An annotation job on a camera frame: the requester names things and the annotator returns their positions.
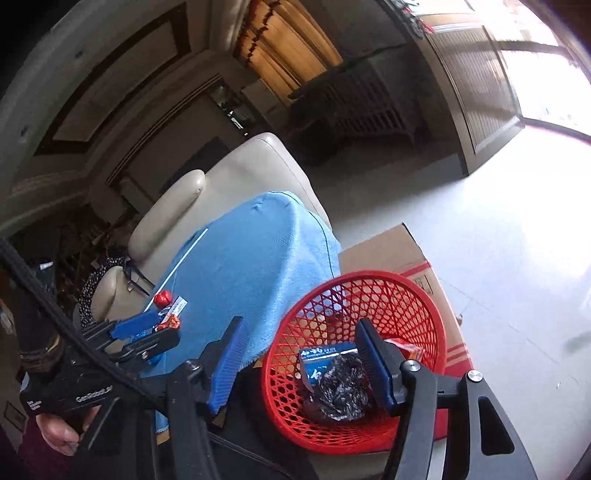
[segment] basket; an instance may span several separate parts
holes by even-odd
[[[381,409],[343,425],[317,424],[301,410],[308,390],[301,381],[300,348],[355,340],[355,325],[369,318],[379,334],[424,348],[421,362],[441,374],[445,330],[437,307],[411,280],[394,273],[360,271],[317,287],[285,315],[263,362],[262,393],[271,421],[292,442],[328,455],[389,450],[398,418]]]

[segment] blue towel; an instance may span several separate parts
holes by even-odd
[[[292,193],[260,195],[207,228],[165,286],[189,303],[180,316],[181,341],[143,376],[169,373],[198,358],[205,345],[222,337],[235,315],[243,316],[251,331],[244,368],[269,348],[281,319],[296,302],[340,274],[338,241]],[[158,286],[202,232],[178,251]],[[165,418],[159,417],[158,431],[166,427]]]

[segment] black and white patterned fabric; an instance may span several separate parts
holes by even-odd
[[[100,279],[113,267],[124,267],[125,257],[118,258],[107,258],[103,264],[90,274],[88,280],[82,287],[80,292],[79,304],[80,304],[80,328],[85,329],[96,323],[92,316],[90,309],[90,303],[92,302],[92,296],[95,294],[96,288],[99,285]]]

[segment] orange curtain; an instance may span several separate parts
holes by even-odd
[[[289,106],[287,96],[343,61],[298,0],[252,0],[238,55]]]

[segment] black cable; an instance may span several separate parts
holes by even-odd
[[[82,334],[74,328],[56,301],[41,287],[27,264],[5,238],[0,238],[0,261],[12,275],[13,280],[32,295],[39,309],[47,314],[58,333],[65,340],[71,342],[83,355],[118,383],[145,398],[154,409],[165,414],[166,410],[163,401],[152,395],[139,383],[134,382],[102,353],[90,348]]]
[[[283,467],[281,467],[280,465],[277,465],[274,462],[271,462],[270,460],[267,460],[265,457],[257,455],[256,453],[251,452],[250,450],[247,450],[239,445],[236,445],[235,443],[232,443],[232,442],[220,437],[219,435],[216,435],[215,433],[208,432],[207,435],[209,436],[210,440],[213,443],[217,443],[218,445],[226,447],[226,448],[228,448],[228,449],[230,449],[242,456],[245,456],[245,457],[250,458],[251,460],[254,460],[262,465],[265,465],[266,467],[269,467],[270,469],[280,473],[288,480],[296,480]]]

